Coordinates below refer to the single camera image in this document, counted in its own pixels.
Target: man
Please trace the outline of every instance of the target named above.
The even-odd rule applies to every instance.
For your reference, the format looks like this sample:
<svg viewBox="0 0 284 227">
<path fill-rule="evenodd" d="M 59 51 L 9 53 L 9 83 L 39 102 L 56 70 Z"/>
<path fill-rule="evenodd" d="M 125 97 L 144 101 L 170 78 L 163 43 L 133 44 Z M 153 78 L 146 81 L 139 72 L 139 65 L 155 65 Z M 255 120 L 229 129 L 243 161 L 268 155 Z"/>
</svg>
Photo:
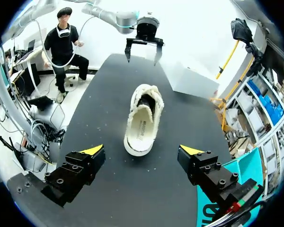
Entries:
<svg viewBox="0 0 284 227">
<path fill-rule="evenodd" d="M 68 24 L 71 13 L 72 9 L 70 7 L 63 8 L 58 12 L 57 17 L 59 24 L 48 33 L 44 42 L 45 49 L 47 51 L 51 49 L 52 62 L 58 66 L 65 65 L 71 59 L 73 55 L 72 43 L 74 43 L 75 46 L 83 46 L 83 43 L 78 41 L 79 35 L 76 27 Z M 50 66 L 50 62 L 44 52 L 42 52 L 42 58 L 45 62 L 44 66 L 48 68 Z M 89 66 L 89 61 L 86 58 L 75 54 L 70 65 L 79 67 L 79 82 L 86 80 Z M 64 79 L 66 78 L 66 75 L 64 68 L 60 69 L 53 66 L 53 70 L 56 74 L 56 81 L 59 90 L 57 102 L 61 103 L 66 96 L 64 88 Z"/>
</svg>

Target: sneaker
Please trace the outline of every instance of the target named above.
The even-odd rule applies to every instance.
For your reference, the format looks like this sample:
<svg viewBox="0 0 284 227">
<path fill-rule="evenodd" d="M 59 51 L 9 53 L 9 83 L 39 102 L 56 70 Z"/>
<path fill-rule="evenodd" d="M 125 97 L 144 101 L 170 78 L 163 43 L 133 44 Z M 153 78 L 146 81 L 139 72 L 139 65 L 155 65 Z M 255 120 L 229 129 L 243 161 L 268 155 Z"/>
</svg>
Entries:
<svg viewBox="0 0 284 227">
<path fill-rule="evenodd" d="M 164 102 L 156 86 L 141 84 L 131 99 L 124 147 L 133 156 L 148 154 L 157 137 Z"/>
<path fill-rule="evenodd" d="M 88 77 L 86 77 L 86 80 L 82 80 L 80 77 L 78 77 L 78 82 L 79 83 L 89 83 L 90 79 Z"/>
<path fill-rule="evenodd" d="M 66 97 L 66 92 L 62 93 L 61 91 L 59 91 L 57 96 L 57 103 L 62 103 L 65 97 Z"/>
</svg>

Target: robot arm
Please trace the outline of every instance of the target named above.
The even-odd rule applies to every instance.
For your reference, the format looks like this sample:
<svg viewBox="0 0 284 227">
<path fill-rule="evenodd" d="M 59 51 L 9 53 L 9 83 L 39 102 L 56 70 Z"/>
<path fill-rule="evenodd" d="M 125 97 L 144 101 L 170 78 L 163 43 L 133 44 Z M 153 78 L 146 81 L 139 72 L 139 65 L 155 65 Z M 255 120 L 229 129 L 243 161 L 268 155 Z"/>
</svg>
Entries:
<svg viewBox="0 0 284 227">
<path fill-rule="evenodd" d="M 147 12 L 145 16 L 139 17 L 139 12 L 110 12 L 102 9 L 96 4 L 100 0 L 65 0 L 76 3 L 87 3 L 82 12 L 98 17 L 99 19 L 109 23 L 117 29 L 121 34 L 129 34 L 133 32 L 136 25 L 137 35 L 136 38 L 127 38 L 125 48 L 125 55 L 128 62 L 131 56 L 132 44 L 153 43 L 157 45 L 157 54 L 155 57 L 154 65 L 160 60 L 162 56 L 162 46 L 164 45 L 162 39 L 155 38 L 159 21 L 152 16 L 151 12 Z M 37 5 L 30 7 L 21 17 L 19 17 L 9 30 L 2 36 L 2 42 L 6 42 L 11 38 L 19 36 L 24 28 L 36 20 L 38 17 L 48 14 L 57 8 L 57 0 L 39 0 Z"/>
<path fill-rule="evenodd" d="M 132 44 L 147 45 L 153 43 L 157 45 L 157 53 L 154 60 L 154 65 L 160 60 L 162 56 L 162 46 L 164 42 L 162 39 L 156 38 L 156 32 L 159 27 L 159 21 L 152 16 L 151 12 L 147 12 L 145 16 L 139 17 L 138 12 L 109 12 L 105 11 L 99 6 L 86 4 L 82 9 L 83 13 L 93 15 L 99 19 L 114 26 L 121 34 L 129 34 L 133 32 L 136 25 L 137 35 L 135 38 L 126 39 L 125 55 L 130 61 Z"/>
<path fill-rule="evenodd" d="M 2 42 L 19 36 L 24 28 L 40 16 L 53 12 L 57 8 L 57 0 L 39 0 L 37 5 L 30 7 L 22 16 L 16 19 L 12 26 L 2 36 Z"/>
</svg>

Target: black bag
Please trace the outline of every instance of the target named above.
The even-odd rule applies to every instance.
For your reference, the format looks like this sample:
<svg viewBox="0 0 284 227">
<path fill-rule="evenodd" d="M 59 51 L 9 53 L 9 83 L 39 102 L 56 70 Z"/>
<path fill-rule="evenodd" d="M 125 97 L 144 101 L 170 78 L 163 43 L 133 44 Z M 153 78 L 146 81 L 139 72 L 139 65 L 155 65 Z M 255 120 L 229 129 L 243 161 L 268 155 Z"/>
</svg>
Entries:
<svg viewBox="0 0 284 227">
<path fill-rule="evenodd" d="M 233 20 L 231 22 L 231 32 L 232 32 L 232 37 L 235 40 L 240 40 L 246 44 L 253 42 L 252 32 L 250 28 L 247 26 L 245 20 L 241 20 L 239 18 Z"/>
</svg>

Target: shelf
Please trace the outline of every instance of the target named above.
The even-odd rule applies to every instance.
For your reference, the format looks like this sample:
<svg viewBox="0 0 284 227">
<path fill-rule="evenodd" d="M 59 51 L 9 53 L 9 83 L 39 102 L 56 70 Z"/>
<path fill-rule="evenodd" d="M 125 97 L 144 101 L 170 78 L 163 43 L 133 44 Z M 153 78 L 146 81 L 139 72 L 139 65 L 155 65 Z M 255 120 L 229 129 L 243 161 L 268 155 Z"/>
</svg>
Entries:
<svg viewBox="0 0 284 227">
<path fill-rule="evenodd" d="M 282 102 L 282 100 L 280 99 L 280 96 L 277 94 L 277 92 L 273 89 L 273 87 L 271 86 L 271 84 L 267 81 L 267 79 L 261 74 L 258 73 L 259 77 L 264 80 L 264 82 L 267 84 L 267 86 L 269 87 L 269 89 L 273 92 L 273 94 L 276 96 L 278 102 L 280 103 L 281 107 L 284 110 L 284 104 Z"/>
<path fill-rule="evenodd" d="M 246 78 L 243 83 L 239 86 L 238 90 L 232 95 L 232 97 L 227 101 L 226 108 L 229 107 L 229 105 L 235 100 L 236 97 L 238 97 L 241 90 L 247 85 L 247 82 L 249 81 L 249 78 Z"/>
<path fill-rule="evenodd" d="M 280 126 L 283 125 L 283 123 L 284 123 L 284 114 L 281 117 L 281 119 L 278 121 L 278 123 L 267 134 L 265 134 L 259 141 L 257 141 L 255 143 L 255 146 L 257 147 L 257 146 L 265 143 L 272 136 L 272 134 L 270 132 L 278 130 L 280 128 Z"/>
<path fill-rule="evenodd" d="M 273 124 L 273 122 L 271 121 L 270 116 L 269 116 L 269 114 L 268 114 L 266 108 L 263 106 L 262 102 L 260 101 L 260 98 L 256 95 L 255 91 L 249 86 L 249 84 L 246 84 L 246 87 L 250 90 L 250 92 L 253 94 L 253 96 L 255 97 L 255 99 L 257 100 L 257 102 L 260 104 L 260 106 L 261 106 L 261 108 L 263 109 L 263 111 L 264 111 L 266 117 L 268 118 L 268 121 L 269 121 L 271 127 L 273 128 L 274 124 Z"/>
<path fill-rule="evenodd" d="M 277 156 L 275 156 L 278 160 L 279 160 L 279 172 L 280 172 L 280 175 L 279 175 L 279 184 L 281 183 L 282 181 L 282 159 L 281 159 L 281 149 L 280 149 L 280 144 L 279 144 L 279 140 L 278 140 L 278 136 L 276 135 L 276 133 L 274 134 L 274 137 L 275 137 L 275 140 L 276 140 L 276 151 L 278 153 L 278 158 Z"/>
<path fill-rule="evenodd" d="M 259 140 L 259 137 L 258 137 L 258 135 L 257 135 L 257 132 L 254 130 L 254 127 L 253 127 L 252 124 L 251 124 L 251 121 L 250 121 L 250 119 L 249 119 L 248 113 L 242 108 L 242 106 L 241 106 L 240 102 L 238 101 L 238 98 L 237 98 L 237 97 L 235 97 L 235 100 L 236 100 L 237 103 L 239 104 L 239 106 L 240 106 L 242 112 L 244 113 L 244 115 L 245 115 L 245 117 L 246 117 L 246 119 L 247 119 L 247 121 L 248 121 L 248 124 L 250 125 L 250 128 L 251 128 L 251 130 L 252 130 L 252 133 L 254 134 L 254 137 L 255 137 L 256 141 L 258 141 L 258 140 Z"/>
<path fill-rule="evenodd" d="M 266 177 L 265 177 L 265 186 L 264 186 L 264 196 L 267 196 L 267 191 L 268 191 L 268 174 L 267 174 L 267 159 L 266 159 L 266 155 L 264 152 L 264 147 L 261 146 L 261 152 L 262 152 L 262 157 L 263 157 L 263 162 L 266 168 Z"/>
<path fill-rule="evenodd" d="M 271 198 L 272 196 L 275 195 L 275 192 L 270 193 L 269 195 L 266 194 L 266 196 L 262 199 L 262 200 L 268 200 L 269 198 Z"/>
</svg>

